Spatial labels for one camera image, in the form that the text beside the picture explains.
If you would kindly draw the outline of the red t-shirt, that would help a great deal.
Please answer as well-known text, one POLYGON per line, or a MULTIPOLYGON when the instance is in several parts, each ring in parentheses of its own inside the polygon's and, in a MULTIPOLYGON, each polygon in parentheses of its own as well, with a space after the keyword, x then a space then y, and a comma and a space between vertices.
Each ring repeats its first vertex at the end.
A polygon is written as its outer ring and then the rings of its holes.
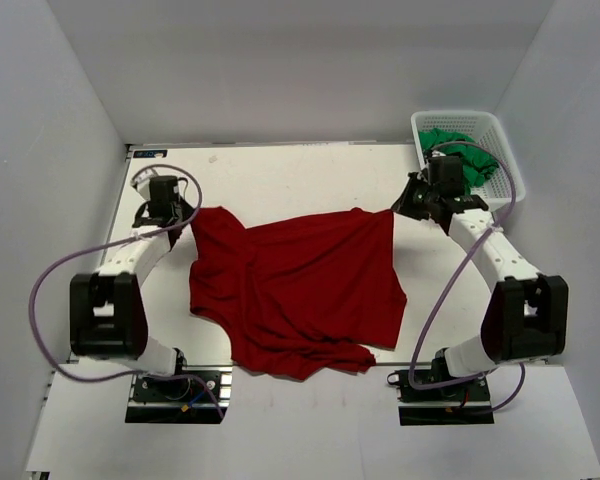
POLYGON ((393 349, 407 305, 389 210, 307 215, 245 227, 223 207, 193 221, 190 311, 227 334, 232 360, 303 381, 364 373, 393 349))

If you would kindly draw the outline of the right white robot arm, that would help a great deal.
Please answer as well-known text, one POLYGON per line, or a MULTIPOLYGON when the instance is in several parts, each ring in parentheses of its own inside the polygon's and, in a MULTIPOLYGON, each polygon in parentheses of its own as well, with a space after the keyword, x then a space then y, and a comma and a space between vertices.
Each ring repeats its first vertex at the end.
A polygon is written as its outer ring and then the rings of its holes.
POLYGON ((443 349, 431 362, 425 381, 408 374, 412 389, 434 390, 452 399, 469 381, 501 364, 559 355, 566 345, 569 287, 560 275, 546 275, 510 243, 487 203, 477 195, 461 195, 450 183, 430 183, 419 172, 408 176, 393 212, 414 220, 431 220, 465 252, 434 304, 419 334, 413 357, 447 296, 468 264, 474 264, 491 297, 480 331, 443 349))

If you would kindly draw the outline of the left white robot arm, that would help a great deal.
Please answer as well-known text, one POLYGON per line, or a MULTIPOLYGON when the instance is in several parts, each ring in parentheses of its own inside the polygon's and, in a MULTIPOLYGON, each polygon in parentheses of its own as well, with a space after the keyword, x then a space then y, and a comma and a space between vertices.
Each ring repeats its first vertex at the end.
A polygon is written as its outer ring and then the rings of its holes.
POLYGON ((179 399, 191 387, 184 354, 150 335, 141 287, 170 253, 196 210, 184 198, 149 200, 136 211, 130 237, 69 288, 70 346, 81 357, 106 360, 157 376, 157 387, 179 399))

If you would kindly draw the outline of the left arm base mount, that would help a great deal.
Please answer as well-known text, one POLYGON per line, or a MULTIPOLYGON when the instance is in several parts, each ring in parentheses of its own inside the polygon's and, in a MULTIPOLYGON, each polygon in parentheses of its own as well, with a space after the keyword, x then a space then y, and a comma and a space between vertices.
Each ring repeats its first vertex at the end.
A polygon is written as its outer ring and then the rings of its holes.
POLYGON ((204 385, 190 378, 166 381, 134 376, 127 402, 128 424, 219 425, 223 418, 207 392, 215 396, 222 414, 231 397, 232 368, 186 367, 204 385))

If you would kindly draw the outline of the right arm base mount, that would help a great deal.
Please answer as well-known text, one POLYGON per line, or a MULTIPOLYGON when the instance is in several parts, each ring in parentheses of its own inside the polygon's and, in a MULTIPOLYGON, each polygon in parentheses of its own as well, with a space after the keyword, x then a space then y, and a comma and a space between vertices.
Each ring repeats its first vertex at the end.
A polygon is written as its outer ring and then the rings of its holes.
POLYGON ((387 384, 397 389, 399 424, 403 427, 491 425, 491 395, 485 379, 443 389, 416 390, 408 371, 390 373, 387 384))

